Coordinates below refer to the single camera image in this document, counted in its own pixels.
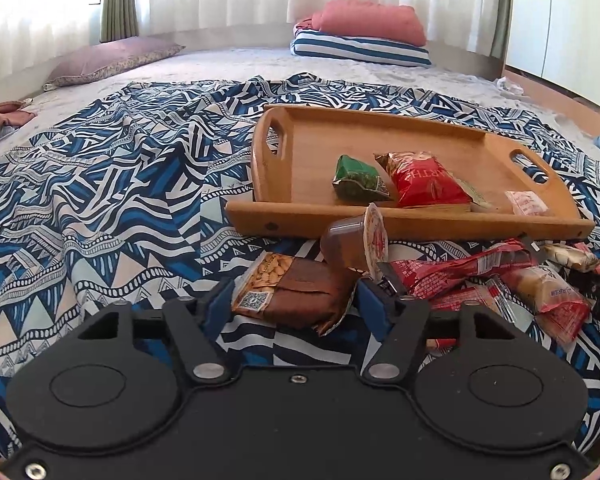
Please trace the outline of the dark red long packet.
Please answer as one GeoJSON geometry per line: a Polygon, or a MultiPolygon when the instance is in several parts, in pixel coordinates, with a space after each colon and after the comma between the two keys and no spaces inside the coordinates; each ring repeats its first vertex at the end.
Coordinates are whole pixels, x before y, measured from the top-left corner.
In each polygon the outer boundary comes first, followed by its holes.
{"type": "Polygon", "coordinates": [[[399,296],[427,300],[441,296],[468,278],[492,278],[536,266],[546,253],[531,238],[513,238],[484,252],[440,262],[396,260],[378,264],[384,279],[399,296]]]}

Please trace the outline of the jelly cup with lid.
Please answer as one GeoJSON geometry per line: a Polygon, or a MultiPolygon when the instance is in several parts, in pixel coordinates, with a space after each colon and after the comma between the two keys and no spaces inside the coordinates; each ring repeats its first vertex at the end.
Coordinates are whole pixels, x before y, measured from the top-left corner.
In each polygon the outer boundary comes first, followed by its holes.
{"type": "Polygon", "coordinates": [[[379,265],[388,262],[389,241],[384,218],[375,204],[362,216],[332,223],[321,237],[321,253],[333,269],[365,273],[378,282],[379,265]]]}

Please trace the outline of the brown almond chocolate packet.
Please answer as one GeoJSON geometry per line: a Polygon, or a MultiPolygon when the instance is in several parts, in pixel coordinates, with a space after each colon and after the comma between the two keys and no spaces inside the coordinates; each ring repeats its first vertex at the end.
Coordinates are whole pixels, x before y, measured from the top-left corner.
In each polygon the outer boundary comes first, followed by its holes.
{"type": "Polygon", "coordinates": [[[264,252],[235,284],[232,312],[324,336],[346,315],[358,272],[264,252]]]}

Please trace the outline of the white pink pastry packet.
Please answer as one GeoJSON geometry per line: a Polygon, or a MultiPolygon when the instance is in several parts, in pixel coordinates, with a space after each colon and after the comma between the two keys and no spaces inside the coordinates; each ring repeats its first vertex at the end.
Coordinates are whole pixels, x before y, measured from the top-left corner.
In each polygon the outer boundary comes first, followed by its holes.
{"type": "Polygon", "coordinates": [[[506,191],[512,211],[517,216],[545,217],[550,215],[550,208],[535,192],[531,191],[506,191]]]}

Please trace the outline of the olive gold snack packet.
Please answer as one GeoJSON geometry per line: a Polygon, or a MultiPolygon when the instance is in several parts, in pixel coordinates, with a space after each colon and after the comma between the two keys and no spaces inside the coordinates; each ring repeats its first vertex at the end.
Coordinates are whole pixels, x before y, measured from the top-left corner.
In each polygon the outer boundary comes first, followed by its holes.
{"type": "Polygon", "coordinates": [[[488,202],[470,183],[457,177],[455,174],[451,174],[451,177],[469,196],[471,212],[483,212],[484,214],[488,214],[489,212],[496,211],[496,207],[488,202]]]}

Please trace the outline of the red Marth snack bag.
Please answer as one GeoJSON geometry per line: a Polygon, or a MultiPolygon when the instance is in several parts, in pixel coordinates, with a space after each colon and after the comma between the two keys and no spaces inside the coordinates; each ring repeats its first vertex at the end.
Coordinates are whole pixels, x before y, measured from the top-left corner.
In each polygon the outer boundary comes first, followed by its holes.
{"type": "Polygon", "coordinates": [[[429,152],[380,153],[375,160],[396,187],[400,208],[470,205],[469,196],[429,152]]]}

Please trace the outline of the green snack packet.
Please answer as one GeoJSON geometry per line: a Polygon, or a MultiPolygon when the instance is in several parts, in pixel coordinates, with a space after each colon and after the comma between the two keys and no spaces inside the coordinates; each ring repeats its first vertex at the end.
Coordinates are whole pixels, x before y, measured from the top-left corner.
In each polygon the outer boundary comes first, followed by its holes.
{"type": "Polygon", "coordinates": [[[388,202],[391,194],[378,171],[348,155],[338,158],[332,187],[340,200],[351,204],[388,202]]]}

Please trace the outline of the long red snack bar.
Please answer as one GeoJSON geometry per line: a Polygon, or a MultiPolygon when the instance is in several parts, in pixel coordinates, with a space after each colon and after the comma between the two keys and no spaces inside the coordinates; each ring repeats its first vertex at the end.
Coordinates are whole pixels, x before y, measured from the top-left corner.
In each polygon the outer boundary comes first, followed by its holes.
{"type": "MultiPolygon", "coordinates": [[[[432,310],[458,311],[462,303],[467,301],[481,302],[496,314],[500,313],[496,297],[491,294],[491,289],[486,285],[466,286],[431,299],[429,303],[432,310]]],[[[456,344],[456,339],[451,337],[427,339],[429,351],[450,350],[454,344],[456,344]]]]}

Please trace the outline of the blue patterned blanket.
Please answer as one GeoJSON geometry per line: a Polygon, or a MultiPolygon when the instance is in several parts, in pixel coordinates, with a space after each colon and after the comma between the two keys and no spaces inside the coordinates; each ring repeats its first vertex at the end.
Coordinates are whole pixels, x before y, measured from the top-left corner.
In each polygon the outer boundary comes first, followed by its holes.
{"type": "Polygon", "coordinates": [[[100,309],[237,278],[264,252],[318,260],[317,242],[244,237],[225,207],[248,198],[265,107],[300,104],[440,120],[538,153],[591,218],[600,257],[600,162],[528,110],[449,92],[326,80],[133,82],[0,157],[0,460],[20,441],[5,404],[15,372],[100,309]]]}

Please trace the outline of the wooden serving tray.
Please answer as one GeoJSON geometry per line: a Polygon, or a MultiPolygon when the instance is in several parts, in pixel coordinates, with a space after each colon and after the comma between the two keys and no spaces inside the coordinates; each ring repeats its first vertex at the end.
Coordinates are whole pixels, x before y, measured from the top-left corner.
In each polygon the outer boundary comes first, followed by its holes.
{"type": "Polygon", "coordinates": [[[520,143],[384,113],[275,105],[252,140],[253,198],[226,212],[244,235],[320,237],[377,204],[393,240],[583,240],[594,223],[520,143]]]}

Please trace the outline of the crumpled white tissue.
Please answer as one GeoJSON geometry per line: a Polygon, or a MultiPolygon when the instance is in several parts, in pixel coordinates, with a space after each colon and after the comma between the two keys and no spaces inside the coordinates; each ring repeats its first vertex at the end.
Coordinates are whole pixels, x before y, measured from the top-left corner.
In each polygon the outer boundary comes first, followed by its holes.
{"type": "Polygon", "coordinates": [[[498,91],[509,99],[517,99],[524,95],[524,88],[507,77],[498,78],[494,84],[498,91]]]}

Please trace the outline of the white wardrobe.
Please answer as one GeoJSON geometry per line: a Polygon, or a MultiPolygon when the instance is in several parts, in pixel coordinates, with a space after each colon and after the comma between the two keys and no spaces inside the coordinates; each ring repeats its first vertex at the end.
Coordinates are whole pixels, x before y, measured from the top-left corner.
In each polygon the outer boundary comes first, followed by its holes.
{"type": "Polygon", "coordinates": [[[600,0],[512,0],[505,64],[600,107],[600,0]]]}

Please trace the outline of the green drape curtain right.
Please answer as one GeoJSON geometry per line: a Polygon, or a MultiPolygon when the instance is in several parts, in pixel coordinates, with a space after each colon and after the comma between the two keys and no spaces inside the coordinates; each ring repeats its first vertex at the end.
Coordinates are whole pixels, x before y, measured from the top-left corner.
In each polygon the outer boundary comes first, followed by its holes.
{"type": "Polygon", "coordinates": [[[498,10],[496,10],[496,21],[490,57],[498,58],[500,61],[503,61],[505,58],[510,16],[512,15],[512,3],[513,0],[498,0],[498,10]]]}

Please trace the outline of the green drape curtain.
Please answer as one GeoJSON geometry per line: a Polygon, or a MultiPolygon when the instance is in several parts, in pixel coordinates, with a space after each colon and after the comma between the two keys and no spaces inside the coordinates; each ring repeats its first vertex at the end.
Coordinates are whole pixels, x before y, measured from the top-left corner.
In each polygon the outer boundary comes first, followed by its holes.
{"type": "Polygon", "coordinates": [[[135,0],[102,0],[100,42],[111,42],[138,35],[135,0]]]}
{"type": "Polygon", "coordinates": [[[513,0],[498,0],[498,10],[496,10],[496,21],[490,57],[498,58],[500,61],[503,61],[505,58],[510,16],[512,15],[512,3],[513,0]]]}

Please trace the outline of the purple floral pillow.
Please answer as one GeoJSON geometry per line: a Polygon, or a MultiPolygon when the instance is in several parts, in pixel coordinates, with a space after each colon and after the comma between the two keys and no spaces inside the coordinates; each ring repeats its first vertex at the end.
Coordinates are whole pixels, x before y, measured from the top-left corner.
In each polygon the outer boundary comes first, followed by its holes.
{"type": "Polygon", "coordinates": [[[152,37],[130,37],[81,48],[65,56],[48,76],[42,89],[90,84],[134,68],[172,58],[184,46],[152,37]]]}

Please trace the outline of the blue white striped cushion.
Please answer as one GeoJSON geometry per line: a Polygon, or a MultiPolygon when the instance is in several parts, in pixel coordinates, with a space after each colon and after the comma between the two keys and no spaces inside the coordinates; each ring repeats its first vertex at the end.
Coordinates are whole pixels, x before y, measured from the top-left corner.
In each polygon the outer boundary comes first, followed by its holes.
{"type": "Polygon", "coordinates": [[[429,52],[423,47],[387,39],[332,36],[311,29],[296,32],[290,50],[293,55],[309,58],[334,58],[403,67],[431,65],[429,52]]]}

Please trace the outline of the pink red pillow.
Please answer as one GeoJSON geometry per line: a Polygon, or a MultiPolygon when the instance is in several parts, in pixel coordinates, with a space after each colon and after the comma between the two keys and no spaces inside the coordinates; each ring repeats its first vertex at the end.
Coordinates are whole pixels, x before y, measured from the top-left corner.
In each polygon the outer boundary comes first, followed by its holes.
{"type": "Polygon", "coordinates": [[[295,30],[315,30],[332,36],[387,39],[423,47],[424,26],[412,6],[389,6],[358,0],[332,0],[298,21],[295,30]]]}

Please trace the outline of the green drape curtain left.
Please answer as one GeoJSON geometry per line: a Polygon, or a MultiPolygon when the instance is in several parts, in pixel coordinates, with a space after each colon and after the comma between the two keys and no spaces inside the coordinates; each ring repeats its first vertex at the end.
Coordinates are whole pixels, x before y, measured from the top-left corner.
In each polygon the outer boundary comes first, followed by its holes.
{"type": "Polygon", "coordinates": [[[111,42],[138,35],[135,0],[102,0],[100,42],[111,42]]]}

